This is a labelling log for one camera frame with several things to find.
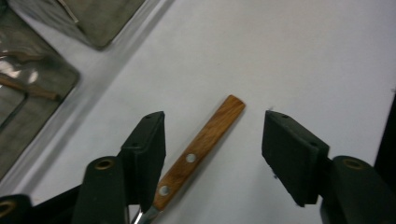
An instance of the knife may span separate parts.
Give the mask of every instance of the knife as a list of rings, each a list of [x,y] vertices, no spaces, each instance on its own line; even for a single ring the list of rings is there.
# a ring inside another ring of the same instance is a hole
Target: knife
[[[47,91],[37,85],[25,85],[16,78],[0,73],[0,86],[4,85],[17,91],[29,93],[32,96],[42,97],[52,101],[60,101],[61,96],[54,91]]]
[[[153,205],[144,214],[138,212],[132,221],[133,224],[149,224],[165,209],[244,108],[245,104],[235,96],[227,97],[158,183]]]

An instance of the wooden knife handle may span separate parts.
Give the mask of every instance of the wooden knife handle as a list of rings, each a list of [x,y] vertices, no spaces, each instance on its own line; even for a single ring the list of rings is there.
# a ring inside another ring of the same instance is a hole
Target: wooden knife handle
[[[0,76],[0,85],[10,87],[17,91],[28,92],[32,96],[42,97],[52,101],[59,101],[61,99],[61,96],[56,92],[46,91],[35,85],[24,85],[20,81],[11,77]]]
[[[227,97],[171,169],[161,179],[153,203],[158,210],[163,211],[199,163],[238,118],[244,108],[245,104],[238,98],[232,95]]]

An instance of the rivet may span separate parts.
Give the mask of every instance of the rivet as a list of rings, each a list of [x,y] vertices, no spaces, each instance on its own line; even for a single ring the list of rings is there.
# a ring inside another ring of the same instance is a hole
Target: rivet
[[[195,162],[196,159],[197,157],[195,156],[195,154],[189,154],[186,156],[186,161],[189,163]]]
[[[160,195],[161,196],[166,196],[169,194],[169,187],[168,186],[162,186],[160,187]]]

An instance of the white table surface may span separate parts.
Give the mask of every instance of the white table surface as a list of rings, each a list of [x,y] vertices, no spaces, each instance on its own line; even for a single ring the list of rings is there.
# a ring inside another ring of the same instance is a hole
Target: white table surface
[[[396,84],[395,11],[392,0],[163,0],[102,52],[26,19],[81,81],[0,190],[41,203],[70,189],[160,110],[164,174],[233,94],[244,114],[156,223],[320,223],[320,200],[298,207],[262,157],[264,111],[302,123],[330,158],[374,164]]]

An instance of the metal screw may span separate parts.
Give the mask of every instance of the metal screw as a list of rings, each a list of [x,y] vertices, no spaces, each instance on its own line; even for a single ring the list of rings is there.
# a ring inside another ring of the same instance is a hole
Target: metal screw
[[[0,217],[8,215],[16,206],[17,204],[11,200],[0,202]]]
[[[95,164],[96,170],[106,170],[114,165],[113,160],[104,159]]]
[[[343,163],[346,167],[354,170],[362,170],[364,169],[364,165],[360,161],[352,160],[352,159],[344,159]]]

